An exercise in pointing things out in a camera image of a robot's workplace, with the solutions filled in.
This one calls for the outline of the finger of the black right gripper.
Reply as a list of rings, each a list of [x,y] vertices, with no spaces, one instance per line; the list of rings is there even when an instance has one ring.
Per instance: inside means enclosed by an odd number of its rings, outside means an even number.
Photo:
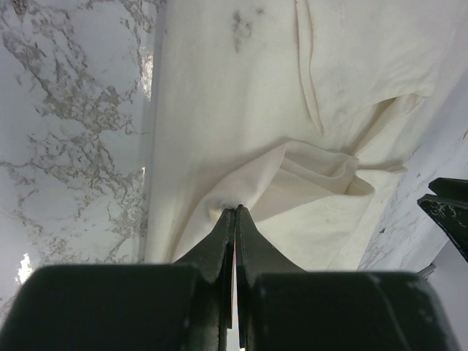
[[[467,202],[424,195],[418,200],[418,206],[442,229],[467,261]]]
[[[429,189],[439,197],[460,202],[468,201],[468,180],[437,178],[429,184]]]

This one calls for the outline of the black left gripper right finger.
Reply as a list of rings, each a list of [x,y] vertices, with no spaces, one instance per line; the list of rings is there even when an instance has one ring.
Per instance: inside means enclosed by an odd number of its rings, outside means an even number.
[[[251,294],[258,276],[264,273],[303,273],[305,270],[285,257],[257,229],[248,208],[235,210],[235,258],[237,276],[240,347],[253,350]]]

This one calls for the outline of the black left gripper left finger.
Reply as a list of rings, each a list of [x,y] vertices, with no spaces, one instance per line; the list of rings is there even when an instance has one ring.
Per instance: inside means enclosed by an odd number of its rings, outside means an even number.
[[[197,279],[190,293],[187,350],[226,350],[233,323],[234,210],[225,209],[213,230],[177,265],[190,265]]]

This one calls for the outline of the cream white t-shirt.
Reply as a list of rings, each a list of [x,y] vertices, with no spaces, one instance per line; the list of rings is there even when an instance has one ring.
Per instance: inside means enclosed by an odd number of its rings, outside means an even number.
[[[147,263],[226,208],[306,270],[355,270],[467,68],[465,1],[169,1]]]

